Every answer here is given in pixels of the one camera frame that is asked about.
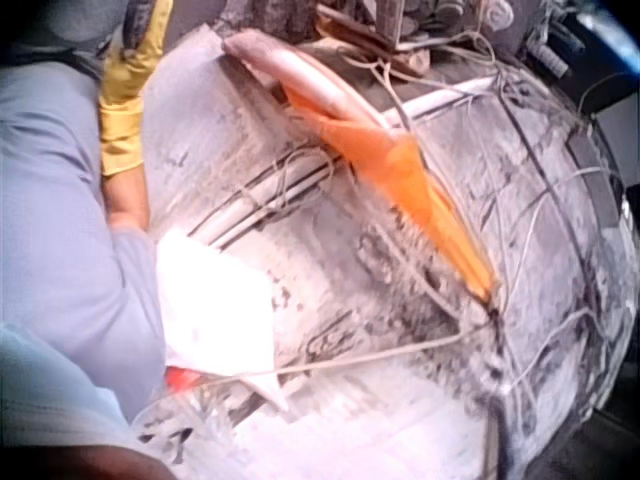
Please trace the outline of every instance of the orange cloth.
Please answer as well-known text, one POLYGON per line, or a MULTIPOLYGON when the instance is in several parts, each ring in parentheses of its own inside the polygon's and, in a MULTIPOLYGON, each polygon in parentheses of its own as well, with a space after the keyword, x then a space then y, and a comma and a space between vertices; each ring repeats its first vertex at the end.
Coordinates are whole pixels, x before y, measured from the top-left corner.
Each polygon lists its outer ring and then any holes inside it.
POLYGON ((297 92, 286 87, 285 91, 314 131, 409 215, 458 269, 467 288, 488 302, 494 280, 491 267, 476 252, 456 219, 447 194, 424 171, 414 136, 335 120, 297 92))

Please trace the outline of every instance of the yellow glove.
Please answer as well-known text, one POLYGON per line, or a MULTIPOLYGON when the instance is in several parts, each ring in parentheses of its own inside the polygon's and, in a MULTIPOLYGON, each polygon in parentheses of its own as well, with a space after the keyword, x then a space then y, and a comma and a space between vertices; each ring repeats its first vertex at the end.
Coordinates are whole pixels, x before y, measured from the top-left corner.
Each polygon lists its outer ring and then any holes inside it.
POLYGON ((149 28, 131 53, 112 45, 105 60, 100 95, 102 174, 114 175, 142 164, 140 124, 147 79, 162 57, 173 0, 156 0, 149 28))

